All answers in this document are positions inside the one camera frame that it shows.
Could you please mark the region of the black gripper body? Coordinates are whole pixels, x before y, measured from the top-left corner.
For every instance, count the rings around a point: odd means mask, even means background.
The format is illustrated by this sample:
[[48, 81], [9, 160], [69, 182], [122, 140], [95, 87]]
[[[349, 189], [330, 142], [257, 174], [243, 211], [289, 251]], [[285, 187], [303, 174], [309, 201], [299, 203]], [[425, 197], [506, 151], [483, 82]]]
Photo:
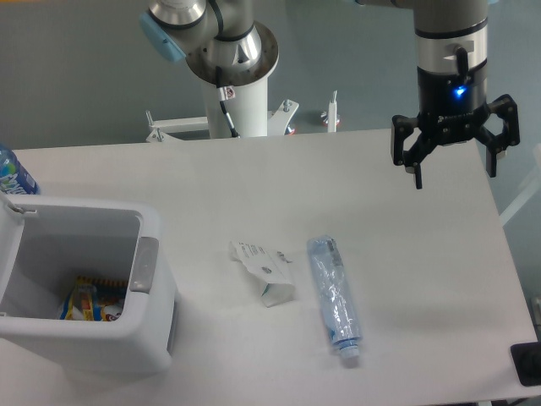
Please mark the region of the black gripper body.
[[434, 74], [418, 69], [419, 137], [417, 147], [436, 147], [486, 135], [487, 69], [467, 74]]

